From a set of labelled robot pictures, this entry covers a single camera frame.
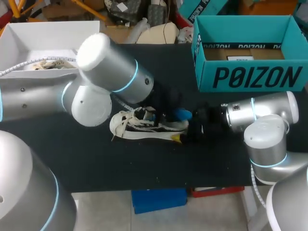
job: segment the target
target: sneaker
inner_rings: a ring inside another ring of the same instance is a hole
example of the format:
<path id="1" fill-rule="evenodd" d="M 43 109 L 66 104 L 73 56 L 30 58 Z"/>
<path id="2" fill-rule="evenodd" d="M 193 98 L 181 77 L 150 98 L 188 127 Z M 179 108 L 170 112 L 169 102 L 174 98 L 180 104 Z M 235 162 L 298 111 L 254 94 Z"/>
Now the sneaker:
<path id="1" fill-rule="evenodd" d="M 110 131 L 114 136 L 124 139 L 137 140 L 157 138 L 173 140 L 186 132 L 188 121 L 161 122 L 154 126 L 155 114 L 152 108 L 139 107 L 133 111 L 121 111 L 115 114 L 110 121 Z"/>

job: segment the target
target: black table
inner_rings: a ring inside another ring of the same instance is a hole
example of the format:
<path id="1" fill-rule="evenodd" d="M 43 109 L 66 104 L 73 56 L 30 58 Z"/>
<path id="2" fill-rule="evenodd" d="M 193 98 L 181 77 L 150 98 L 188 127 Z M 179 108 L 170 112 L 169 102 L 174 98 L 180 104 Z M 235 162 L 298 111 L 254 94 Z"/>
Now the black table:
<path id="1" fill-rule="evenodd" d="M 227 103 L 261 93 L 199 93 L 189 45 L 122 45 L 162 83 L 184 94 L 183 106 Z M 308 152 L 308 107 L 305 92 L 295 94 L 300 119 L 288 134 L 288 150 Z M 113 114 L 123 108 L 116 102 Z M 227 187 L 250 185 L 250 163 L 243 135 L 229 133 L 200 144 L 161 140 L 111 142 L 109 121 L 95 128 L 67 114 L 12 121 L 0 129 L 23 139 L 70 192 Z"/>

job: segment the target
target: sticker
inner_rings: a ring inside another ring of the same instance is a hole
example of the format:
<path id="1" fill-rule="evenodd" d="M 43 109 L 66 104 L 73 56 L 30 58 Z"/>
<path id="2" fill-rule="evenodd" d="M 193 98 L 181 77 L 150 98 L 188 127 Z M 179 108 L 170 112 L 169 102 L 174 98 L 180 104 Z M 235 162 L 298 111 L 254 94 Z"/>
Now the sticker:
<path id="1" fill-rule="evenodd" d="M 228 60 L 254 60 L 253 56 L 227 56 Z"/>
<path id="2" fill-rule="evenodd" d="M 117 5 L 117 7 L 120 9 L 120 11 L 124 12 L 125 10 L 127 10 L 127 6 L 124 3 L 120 3 Z"/>
<path id="3" fill-rule="evenodd" d="M 210 1 L 211 0 L 201 0 L 194 9 L 194 11 L 191 13 L 191 15 L 189 15 L 188 21 L 193 23 L 194 20 L 196 19 L 196 16 L 200 15 L 205 10 Z"/>

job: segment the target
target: cardboard box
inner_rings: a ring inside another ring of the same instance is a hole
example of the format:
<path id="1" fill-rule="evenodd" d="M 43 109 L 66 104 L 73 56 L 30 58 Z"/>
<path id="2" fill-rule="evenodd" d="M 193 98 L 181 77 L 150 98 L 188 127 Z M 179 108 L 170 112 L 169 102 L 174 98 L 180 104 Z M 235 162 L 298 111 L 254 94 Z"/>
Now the cardboard box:
<path id="1" fill-rule="evenodd" d="M 99 31 L 99 21 L 8 24 L 0 37 L 0 71 L 46 56 L 75 58 L 82 42 Z M 76 68 L 34 70 L 30 64 L 4 77 L 58 77 L 77 72 Z"/>
<path id="2" fill-rule="evenodd" d="M 292 16 L 198 16 L 192 54 L 202 92 L 301 91 L 308 80 L 308 43 Z"/>
<path id="3" fill-rule="evenodd" d="M 198 15 L 217 15 L 228 0 L 185 0 L 179 13 L 191 23 Z"/>
<path id="4" fill-rule="evenodd" d="M 297 6 L 297 0 L 267 0 L 254 2 L 240 0 L 240 15 L 292 15 Z"/>

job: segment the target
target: cable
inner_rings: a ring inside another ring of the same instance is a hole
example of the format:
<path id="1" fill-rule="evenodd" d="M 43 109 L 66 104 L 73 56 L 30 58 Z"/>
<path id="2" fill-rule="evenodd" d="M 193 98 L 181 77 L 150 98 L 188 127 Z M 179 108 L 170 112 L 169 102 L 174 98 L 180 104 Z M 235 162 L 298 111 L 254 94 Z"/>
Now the cable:
<path id="1" fill-rule="evenodd" d="M 118 97 L 116 97 L 114 94 L 111 94 L 113 96 L 113 98 L 115 99 L 115 101 L 117 101 L 121 106 L 123 106 L 124 108 L 126 108 L 129 111 L 133 111 L 134 108 L 128 106 L 126 103 L 124 103 L 122 100 L 120 100 Z"/>
<path id="2" fill-rule="evenodd" d="M 252 167 L 252 165 L 250 165 L 251 167 L 251 180 L 252 180 L 252 185 L 254 186 L 254 189 L 255 189 L 255 193 L 260 201 L 260 203 L 263 205 L 263 207 L 266 208 L 266 204 L 265 202 L 263 201 L 260 193 L 259 193 L 259 190 L 258 190 L 258 187 L 257 187 L 257 184 L 256 184 L 256 178 L 255 178 L 255 172 L 254 172 L 254 169 Z"/>
<path id="3" fill-rule="evenodd" d="M 20 67 L 23 67 L 23 66 L 26 66 L 26 65 L 29 65 L 29 64 L 33 64 L 33 63 L 37 63 L 37 62 L 40 62 L 40 61 L 44 61 L 44 60 L 65 60 L 65 61 L 69 61 L 69 62 L 75 62 L 76 61 L 76 59 L 73 59 L 73 58 L 60 57 L 60 56 L 48 56 L 48 57 L 43 57 L 43 58 L 38 58 L 38 59 L 32 59 L 30 61 L 26 61 L 26 62 L 17 64 L 15 66 L 12 66 L 12 67 L 6 69 L 5 71 L 0 72 L 0 77 L 4 76 L 4 75 L 6 75 L 6 74 L 8 74 L 12 71 L 15 71 Z"/>
<path id="4" fill-rule="evenodd" d="M 166 26 L 167 26 L 167 23 L 166 23 L 165 26 L 164 26 L 163 33 L 164 33 L 165 43 L 167 44 L 167 40 L 166 40 L 166 36 L 165 36 L 165 27 L 166 27 Z"/>
<path id="5" fill-rule="evenodd" d="M 65 60 L 65 61 L 69 61 L 69 62 L 75 62 L 76 59 L 73 58 L 67 58 L 67 57 L 61 57 L 61 56 L 48 56 L 48 57 L 42 57 L 42 58 L 37 58 L 37 59 L 32 59 L 20 64 L 17 64 L 15 66 L 12 66 L 2 72 L 0 72 L 0 77 L 7 75 L 8 73 L 17 70 L 18 68 L 21 68 L 23 66 L 29 65 L 29 64 L 33 64 L 33 63 L 37 63 L 37 62 L 41 62 L 44 60 Z M 120 100 L 118 97 L 116 97 L 114 94 L 112 94 L 113 98 L 115 99 L 115 101 L 117 101 L 120 105 L 122 105 L 124 108 L 128 109 L 129 111 L 133 111 L 134 109 L 130 106 L 128 106 L 126 103 L 124 103 L 122 100 Z"/>

